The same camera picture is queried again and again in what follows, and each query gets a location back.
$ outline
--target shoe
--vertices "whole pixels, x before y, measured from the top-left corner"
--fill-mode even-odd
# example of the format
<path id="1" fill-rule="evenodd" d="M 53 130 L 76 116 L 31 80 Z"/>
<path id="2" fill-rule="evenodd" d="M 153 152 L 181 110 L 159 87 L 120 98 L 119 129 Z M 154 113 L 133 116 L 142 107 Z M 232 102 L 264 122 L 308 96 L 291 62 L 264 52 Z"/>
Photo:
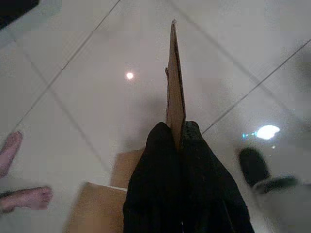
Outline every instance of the shoe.
<path id="1" fill-rule="evenodd" d="M 268 179 L 270 173 L 263 156 L 253 148 L 244 148 L 239 154 L 240 166 L 246 182 L 253 187 Z"/>

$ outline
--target black object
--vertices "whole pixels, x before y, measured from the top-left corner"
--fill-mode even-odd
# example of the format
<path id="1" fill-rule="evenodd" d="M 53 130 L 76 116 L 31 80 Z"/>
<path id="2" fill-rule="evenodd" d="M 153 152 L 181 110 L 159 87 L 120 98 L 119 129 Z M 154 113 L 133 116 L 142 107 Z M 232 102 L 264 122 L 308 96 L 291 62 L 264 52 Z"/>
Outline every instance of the black object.
<path id="1" fill-rule="evenodd" d="M 268 179 L 270 173 L 262 155 L 253 148 L 244 148 L 240 154 L 240 165 L 244 178 L 253 187 L 259 181 Z"/>
<path id="2" fill-rule="evenodd" d="M 0 30 L 39 4 L 39 0 L 1 0 Z"/>
<path id="3" fill-rule="evenodd" d="M 294 176 L 270 179 L 267 182 L 256 185 L 256 193 L 267 194 L 272 190 L 282 190 L 285 188 L 297 186 L 299 181 Z"/>
<path id="4" fill-rule="evenodd" d="M 186 122 L 178 154 L 170 128 L 157 124 L 130 179 L 124 233 L 253 233 L 230 173 Z"/>

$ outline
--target floor tile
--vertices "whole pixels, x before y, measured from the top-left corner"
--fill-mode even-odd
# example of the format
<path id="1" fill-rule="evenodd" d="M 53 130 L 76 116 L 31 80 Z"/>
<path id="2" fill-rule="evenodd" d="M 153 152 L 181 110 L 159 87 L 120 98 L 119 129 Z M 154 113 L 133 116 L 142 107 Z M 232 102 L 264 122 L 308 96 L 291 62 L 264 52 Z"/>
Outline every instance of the floor tile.
<path id="1" fill-rule="evenodd" d="M 118 0 L 42 0 L 8 29 L 48 82 Z"/>
<path id="2" fill-rule="evenodd" d="M 306 45 L 262 85 L 311 127 L 311 43 Z"/>
<path id="3" fill-rule="evenodd" d="M 6 30 L 0 31 L 0 144 L 45 85 Z"/>
<path id="4" fill-rule="evenodd" d="M 10 232 L 62 232 L 80 185 L 108 184 L 109 178 L 51 94 L 17 129 L 24 140 L 1 189 L 50 185 L 54 197 L 47 211 L 16 209 L 4 216 L 6 226 Z"/>
<path id="5" fill-rule="evenodd" d="M 264 125 L 280 128 L 270 140 L 252 135 Z M 255 147 L 262 152 L 273 177 L 295 175 L 310 182 L 310 139 L 308 127 L 281 108 L 258 87 L 212 126 L 204 135 L 213 152 L 230 171 L 249 207 L 252 224 L 257 229 L 264 222 L 254 197 L 246 184 L 238 161 L 242 148 Z"/>
<path id="6" fill-rule="evenodd" d="M 311 1 L 169 0 L 259 80 L 311 38 Z"/>
<path id="7" fill-rule="evenodd" d="M 166 1 L 120 2 L 52 86 L 107 167 L 165 121 L 174 18 L 187 119 L 207 127 L 254 86 Z"/>

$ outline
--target cardboard piece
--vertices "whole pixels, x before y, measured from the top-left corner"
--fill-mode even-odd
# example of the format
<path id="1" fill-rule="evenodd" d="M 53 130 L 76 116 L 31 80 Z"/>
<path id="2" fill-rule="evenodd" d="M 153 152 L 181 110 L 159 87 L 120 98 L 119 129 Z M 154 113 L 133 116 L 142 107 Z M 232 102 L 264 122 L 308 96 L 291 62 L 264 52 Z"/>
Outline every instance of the cardboard piece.
<path id="1" fill-rule="evenodd" d="M 176 36 L 176 21 L 171 26 L 170 58 L 165 69 L 168 80 L 166 123 L 171 128 L 177 150 L 182 146 L 186 111 Z M 111 186 L 127 188 L 144 149 L 117 156 L 110 180 Z M 126 192 L 86 183 L 81 190 L 66 233 L 122 233 L 123 204 Z"/>
<path id="2" fill-rule="evenodd" d="M 180 150 L 186 120 L 186 109 L 176 35 L 176 20 L 173 20 L 171 26 L 170 59 L 165 73 L 168 80 L 166 124 L 172 130 L 176 149 Z"/>
<path id="3" fill-rule="evenodd" d="M 120 153 L 114 163 L 110 186 L 127 188 L 131 175 L 138 164 L 145 149 L 135 150 L 127 153 Z"/>
<path id="4" fill-rule="evenodd" d="M 64 232 L 123 233 L 125 198 L 125 191 L 86 183 Z"/>

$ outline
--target tile grout line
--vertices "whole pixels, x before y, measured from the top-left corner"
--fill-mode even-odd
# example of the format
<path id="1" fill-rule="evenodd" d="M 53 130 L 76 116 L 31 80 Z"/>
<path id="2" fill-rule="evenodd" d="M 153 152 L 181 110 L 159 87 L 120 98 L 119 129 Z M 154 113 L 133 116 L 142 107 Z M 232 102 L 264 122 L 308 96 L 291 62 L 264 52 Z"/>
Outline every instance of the tile grout line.
<path id="1" fill-rule="evenodd" d="M 84 47 L 84 45 L 90 40 L 90 38 L 92 37 L 92 35 L 94 34 L 94 32 L 99 28 L 99 26 L 102 24 L 102 22 L 110 15 L 110 13 L 114 10 L 114 8 L 118 5 L 118 3 L 121 0 L 118 0 L 113 7 L 110 9 L 110 11 L 107 13 L 107 15 L 105 15 L 105 17 L 99 22 L 99 24 L 95 27 L 95 29 L 87 36 L 87 38 L 84 40 L 84 42 L 79 46 L 79 48 L 76 50 L 76 52 L 69 58 L 69 60 L 66 62 L 66 64 L 63 66 L 63 68 L 57 72 L 56 76 L 52 79 L 52 81 L 50 83 L 48 83 L 43 74 L 41 73 L 41 71 L 38 69 L 38 67 L 34 64 L 34 62 L 32 61 L 32 59 L 30 58 L 30 55 L 28 53 L 26 53 L 26 51 L 24 50 L 23 46 L 17 41 L 17 39 L 15 38 L 15 36 L 13 35 L 13 33 L 7 29 L 7 32 L 9 33 L 9 35 L 14 39 L 15 43 L 17 44 L 17 46 L 21 49 L 21 51 L 23 52 L 24 56 L 26 57 L 26 59 L 30 62 L 31 67 L 34 69 L 35 73 L 41 78 L 41 80 L 47 85 L 45 87 L 45 89 L 43 90 L 43 92 L 39 95 L 39 97 L 34 101 L 34 103 L 31 105 L 30 109 L 24 114 L 24 116 L 18 121 L 18 123 L 15 125 L 14 129 L 16 129 L 18 127 L 18 125 L 25 119 L 25 117 L 32 111 L 32 109 L 37 105 L 37 103 L 42 99 L 42 97 L 47 93 L 47 91 L 49 90 L 53 97 L 54 100 L 58 103 L 59 107 L 64 111 L 64 113 L 67 115 L 67 117 L 69 118 L 70 122 L 74 125 L 74 127 L 76 128 L 76 130 L 78 130 L 80 136 L 85 140 L 86 144 L 90 147 L 91 151 L 94 153 L 94 155 L 96 156 L 96 158 L 99 160 L 99 162 L 102 165 L 103 170 L 105 170 L 105 168 L 108 168 L 107 165 L 105 165 L 105 163 L 103 162 L 100 154 L 97 152 L 97 150 L 95 149 L 95 147 L 93 146 L 93 144 L 91 143 L 90 139 L 88 138 L 88 136 L 83 132 L 83 130 L 81 129 L 81 127 L 79 126 L 79 124 L 74 120 L 73 116 L 70 114 L 69 110 L 65 107 L 65 105 L 63 104 L 63 102 L 59 99 L 59 97 L 57 96 L 56 93 L 54 93 L 54 91 L 51 89 L 51 86 L 55 83 L 55 81 L 58 79 L 58 77 L 61 75 L 61 73 L 63 72 L 63 70 L 67 67 L 67 65 L 77 56 L 77 54 L 81 51 L 81 49 Z"/>
<path id="2" fill-rule="evenodd" d="M 254 83 L 259 83 L 261 84 L 262 81 L 259 81 L 259 79 L 253 75 L 251 72 L 248 71 L 248 69 L 246 69 L 240 62 L 238 62 L 235 57 L 233 55 L 231 55 L 224 47 L 222 47 L 214 38 L 212 38 L 212 36 L 210 36 L 208 33 L 206 33 L 198 24 L 196 24 L 194 21 L 192 21 L 190 19 L 190 17 L 188 17 L 182 10 L 180 10 L 178 8 L 178 6 L 176 6 L 176 4 L 174 2 L 172 2 L 172 0 L 167 0 L 170 5 L 177 10 L 183 17 L 184 19 L 190 24 L 192 25 L 196 30 L 198 30 L 198 32 L 200 32 L 213 46 L 215 46 L 225 57 L 227 57 L 232 63 L 233 65 L 235 65 L 242 73 L 244 73 L 247 77 L 249 77 Z M 310 40 L 308 40 L 305 44 L 303 44 L 300 48 L 298 48 L 298 50 L 296 50 L 289 58 L 287 58 L 284 62 L 281 63 L 281 65 L 279 65 L 275 70 L 273 70 L 270 74 L 268 74 L 264 80 L 266 80 L 268 77 L 270 77 L 272 75 L 272 73 L 274 73 L 277 69 L 279 69 L 282 65 L 284 65 L 293 55 L 296 54 L 296 52 L 300 51 L 305 45 L 307 45 L 310 42 Z M 261 86 L 261 88 L 263 89 L 264 92 L 266 92 L 268 95 L 270 95 L 279 105 L 281 108 L 283 108 L 286 112 L 288 112 L 290 115 L 293 115 L 293 113 L 291 112 L 290 109 L 288 109 L 276 96 L 274 96 L 274 94 L 269 91 L 267 88 L 265 88 L 264 86 Z M 237 102 L 240 102 L 241 100 L 243 100 L 246 96 L 242 97 L 240 100 L 238 100 Z M 233 107 L 230 107 L 229 109 L 227 109 L 227 111 L 225 111 L 217 120 L 215 120 L 210 126 L 208 126 L 203 132 L 205 133 L 208 129 L 211 128 L 211 126 L 215 125 L 215 123 L 217 123 L 218 120 L 220 120 L 221 118 L 223 118 L 230 110 L 232 110 L 234 107 L 236 106 L 236 103 L 233 105 Z M 299 121 L 300 123 L 302 123 L 304 126 L 306 126 L 306 124 L 304 122 L 302 122 L 300 119 L 298 119 L 295 115 L 294 118 Z"/>
<path id="3" fill-rule="evenodd" d="M 227 109 L 220 117 L 218 117 L 210 126 L 208 126 L 202 134 L 206 133 L 211 127 L 213 127 L 218 121 L 224 118 L 235 106 L 237 106 L 243 99 L 245 99 L 250 93 L 252 93 L 257 87 L 259 87 L 264 81 L 266 81 L 269 77 L 271 77 L 275 72 L 277 72 L 285 63 L 287 63 L 291 58 L 293 58 L 297 53 L 299 53 L 309 42 L 308 40 L 303 46 L 301 46 L 297 51 L 295 51 L 291 56 L 289 56 L 284 62 L 282 62 L 277 68 L 275 68 L 267 77 L 265 77 L 262 81 L 260 81 L 255 87 L 253 87 L 246 95 L 244 95 L 240 100 L 236 101 L 229 109 Z"/>

